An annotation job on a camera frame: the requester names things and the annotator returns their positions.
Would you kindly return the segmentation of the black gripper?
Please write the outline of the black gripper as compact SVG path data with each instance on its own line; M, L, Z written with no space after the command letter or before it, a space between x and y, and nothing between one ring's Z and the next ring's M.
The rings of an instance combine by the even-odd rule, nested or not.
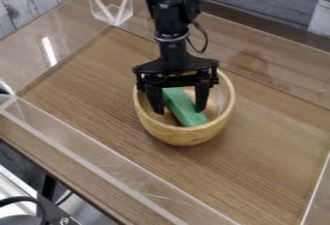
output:
M159 42L160 57L132 68L136 87L145 91L155 113L163 115L165 102L163 88L195 86L196 111L205 108L209 87L219 83L219 62L201 58L187 51L184 40Z

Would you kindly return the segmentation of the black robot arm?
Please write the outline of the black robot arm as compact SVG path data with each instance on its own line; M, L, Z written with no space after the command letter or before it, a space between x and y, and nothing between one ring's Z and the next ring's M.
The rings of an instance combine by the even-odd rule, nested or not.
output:
M196 23L200 13L199 0L144 0L155 21L155 40L160 57L132 68L136 89L147 96L152 109L161 114L165 110L164 89L192 87L195 109L205 109L209 89L219 83L219 62L192 55L188 26Z

